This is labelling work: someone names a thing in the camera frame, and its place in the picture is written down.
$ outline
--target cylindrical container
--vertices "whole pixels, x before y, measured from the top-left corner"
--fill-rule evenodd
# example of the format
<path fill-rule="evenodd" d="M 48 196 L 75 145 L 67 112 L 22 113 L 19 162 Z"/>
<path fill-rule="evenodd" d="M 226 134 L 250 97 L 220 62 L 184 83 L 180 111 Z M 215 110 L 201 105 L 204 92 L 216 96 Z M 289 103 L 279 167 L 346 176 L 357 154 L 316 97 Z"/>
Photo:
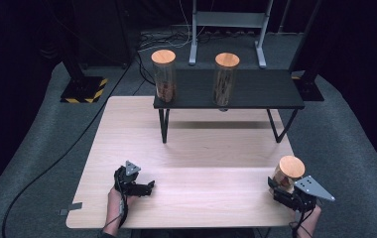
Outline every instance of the cylindrical container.
<path fill-rule="evenodd" d="M 300 179 L 305 171 L 306 166 L 300 159 L 293 156 L 285 156 L 275 168 L 273 181 L 278 184 L 279 188 L 291 192 L 294 188 L 294 182 Z"/>
<path fill-rule="evenodd" d="M 235 78 L 240 58 L 231 53 L 222 53 L 215 58 L 213 83 L 213 102 L 226 106 L 235 86 Z"/>
<path fill-rule="evenodd" d="M 161 100 L 171 102 L 177 96 L 176 54 L 169 50 L 160 50 L 154 52 L 151 58 L 157 95 Z"/>

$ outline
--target person's hand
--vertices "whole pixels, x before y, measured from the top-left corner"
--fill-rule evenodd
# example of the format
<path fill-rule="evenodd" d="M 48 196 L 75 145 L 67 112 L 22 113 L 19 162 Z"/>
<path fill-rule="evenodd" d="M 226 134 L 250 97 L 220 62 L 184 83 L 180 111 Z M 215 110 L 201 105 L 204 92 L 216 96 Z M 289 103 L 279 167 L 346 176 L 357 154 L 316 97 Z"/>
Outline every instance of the person's hand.
<path fill-rule="evenodd" d="M 128 196 L 127 205 L 130 207 L 130 205 L 134 202 L 136 198 L 137 196 Z M 117 236 L 118 226 L 120 225 L 121 221 L 121 217 L 118 217 L 120 215 L 120 201 L 120 192 L 118 192 L 114 187 L 112 187 L 108 192 L 107 216 L 105 220 L 106 226 L 103 229 L 104 233 L 108 233 L 112 236 Z"/>
<path fill-rule="evenodd" d="M 293 210 L 291 211 L 292 211 L 293 218 L 295 219 L 295 212 Z M 311 211 L 306 212 L 305 217 L 307 217 L 310 213 Z M 317 225 L 318 218 L 320 215 L 321 215 L 321 208 L 318 205 L 316 205 L 313 213 L 309 216 L 309 218 L 307 218 L 301 224 L 301 227 L 298 229 L 297 231 L 298 237 L 300 238 L 313 237 L 315 227 Z"/>

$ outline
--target metal bracket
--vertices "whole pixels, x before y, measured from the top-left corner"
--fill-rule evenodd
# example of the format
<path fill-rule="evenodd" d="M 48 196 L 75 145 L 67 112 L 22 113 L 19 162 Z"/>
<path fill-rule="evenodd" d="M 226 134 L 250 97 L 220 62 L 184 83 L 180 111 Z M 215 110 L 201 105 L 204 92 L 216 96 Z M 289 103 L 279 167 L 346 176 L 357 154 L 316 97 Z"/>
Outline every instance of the metal bracket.
<path fill-rule="evenodd" d="M 139 172 L 141 169 L 140 167 L 137 167 L 136 165 L 132 164 L 129 161 L 126 161 L 126 176 L 131 176 L 137 172 Z"/>
<path fill-rule="evenodd" d="M 328 193 L 314 178 L 311 176 L 301 178 L 295 182 L 295 187 L 308 195 L 313 195 L 329 201 L 335 201 L 334 196 Z"/>

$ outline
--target black equipment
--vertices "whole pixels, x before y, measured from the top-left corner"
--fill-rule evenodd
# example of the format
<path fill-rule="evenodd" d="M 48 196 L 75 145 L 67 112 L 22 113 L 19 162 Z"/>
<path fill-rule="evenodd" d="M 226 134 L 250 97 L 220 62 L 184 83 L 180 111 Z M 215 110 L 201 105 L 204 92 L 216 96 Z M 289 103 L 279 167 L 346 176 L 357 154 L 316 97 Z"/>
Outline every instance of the black equipment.
<path fill-rule="evenodd" d="M 334 196 L 311 176 L 295 181 L 292 193 L 279 188 L 271 178 L 268 178 L 268 185 L 273 190 L 273 199 L 295 210 L 296 214 L 301 216 L 297 219 L 297 226 L 292 227 L 294 238 L 297 237 L 297 231 L 301 224 L 307 219 L 307 217 L 305 218 L 306 212 L 315 208 L 317 198 L 335 201 Z"/>
<path fill-rule="evenodd" d="M 121 221 L 119 227 L 121 227 L 126 220 L 128 206 L 127 196 L 146 196 L 151 195 L 152 188 L 155 185 L 155 181 L 151 181 L 148 184 L 136 184 L 136 178 L 139 175 L 140 167 L 135 166 L 129 161 L 126 161 L 126 167 L 121 166 L 114 173 L 114 188 L 121 194 L 120 202 L 120 216 Z"/>

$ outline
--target small black object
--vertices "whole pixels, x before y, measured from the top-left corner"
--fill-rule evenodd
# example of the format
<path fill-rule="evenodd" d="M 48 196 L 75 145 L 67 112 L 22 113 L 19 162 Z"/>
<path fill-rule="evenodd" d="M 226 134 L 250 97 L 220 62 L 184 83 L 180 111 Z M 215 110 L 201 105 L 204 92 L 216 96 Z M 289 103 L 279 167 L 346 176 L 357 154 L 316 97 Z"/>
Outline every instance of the small black object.
<path fill-rule="evenodd" d="M 155 185 L 155 181 L 151 181 L 148 184 L 136 184 L 136 178 L 139 175 L 141 169 L 129 161 L 126 161 L 126 167 L 121 166 L 114 173 L 114 188 L 121 194 L 120 202 L 120 215 L 121 221 L 119 227 L 121 227 L 127 218 L 128 205 L 127 196 L 146 196 L 151 195 L 152 188 Z"/>

